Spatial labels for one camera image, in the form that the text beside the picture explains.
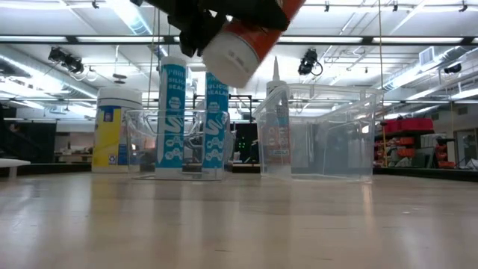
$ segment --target red storage bin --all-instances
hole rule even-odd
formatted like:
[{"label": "red storage bin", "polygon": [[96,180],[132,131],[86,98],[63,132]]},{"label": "red storage bin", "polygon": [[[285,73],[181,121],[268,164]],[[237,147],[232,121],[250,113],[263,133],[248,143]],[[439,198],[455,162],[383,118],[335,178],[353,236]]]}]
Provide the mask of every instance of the red storage bin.
[{"label": "red storage bin", "polygon": [[385,133],[403,131],[433,131],[432,119],[408,118],[402,120],[387,120],[384,127]]}]

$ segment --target yellow and white container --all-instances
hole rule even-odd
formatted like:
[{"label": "yellow and white container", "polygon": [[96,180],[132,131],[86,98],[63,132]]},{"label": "yellow and white container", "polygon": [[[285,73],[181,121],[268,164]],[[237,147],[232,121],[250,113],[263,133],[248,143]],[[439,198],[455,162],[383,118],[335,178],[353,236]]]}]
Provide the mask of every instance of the yellow and white container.
[{"label": "yellow and white container", "polygon": [[128,134],[125,113],[143,109],[141,92],[127,87],[105,87],[98,93],[92,171],[128,172]]}]

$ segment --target ceiling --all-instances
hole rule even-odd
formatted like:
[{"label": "ceiling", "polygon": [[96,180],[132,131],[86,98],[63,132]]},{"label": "ceiling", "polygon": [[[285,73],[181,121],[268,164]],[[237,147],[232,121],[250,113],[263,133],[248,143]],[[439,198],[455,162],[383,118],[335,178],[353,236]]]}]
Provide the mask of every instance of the ceiling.
[{"label": "ceiling", "polygon": [[[113,0],[96,1],[99,9],[87,0],[0,0],[0,35],[130,35],[124,10]],[[128,0],[116,0],[128,7]],[[299,11],[285,34],[288,35],[334,35],[334,36],[431,36],[457,37],[477,36],[478,0],[462,1],[398,0],[398,9],[393,12],[393,0],[330,0],[329,12],[324,12],[325,1],[309,0]],[[178,29],[168,25],[165,13],[157,12],[147,3],[137,9],[147,28],[153,34],[178,35]],[[53,66],[47,59],[50,49],[57,45],[11,44],[8,45],[39,62],[66,74],[62,67]],[[83,63],[96,71],[83,78],[81,84],[100,88],[115,85],[113,73],[127,75],[126,86],[143,92],[158,92],[159,76],[155,68],[158,59],[148,46],[121,45],[61,45],[61,48],[82,58]],[[299,76],[297,67],[307,49],[314,48],[324,66],[322,76]],[[366,86],[379,84],[382,79],[396,74],[418,60],[418,54],[428,46],[311,46],[277,45],[258,68],[254,77],[237,94],[251,94],[253,98],[265,97],[266,83],[272,78],[273,59],[278,58],[281,80],[287,83],[315,83],[336,86]],[[181,54],[179,46],[168,45],[169,55],[184,58],[193,71],[191,78],[198,81],[197,93],[204,93],[205,68],[201,58],[188,58]],[[474,71],[474,58],[470,58],[467,72]],[[402,85],[412,86],[414,92],[427,90],[438,84],[438,72],[430,72],[417,80]],[[396,99],[407,96],[397,95]]]}]

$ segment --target transparent plastic box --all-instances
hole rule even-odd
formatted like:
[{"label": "transparent plastic box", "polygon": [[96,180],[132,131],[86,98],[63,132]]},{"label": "transparent plastic box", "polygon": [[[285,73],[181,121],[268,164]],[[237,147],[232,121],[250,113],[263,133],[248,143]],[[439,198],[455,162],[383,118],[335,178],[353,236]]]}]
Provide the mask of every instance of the transparent plastic box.
[{"label": "transparent plastic box", "polygon": [[[215,119],[204,133],[206,114]],[[133,179],[218,181],[232,156],[229,114],[204,110],[126,112],[128,172]]]},{"label": "transparent plastic box", "polygon": [[261,175],[280,179],[367,181],[373,171],[380,91],[289,84],[253,112]]}]

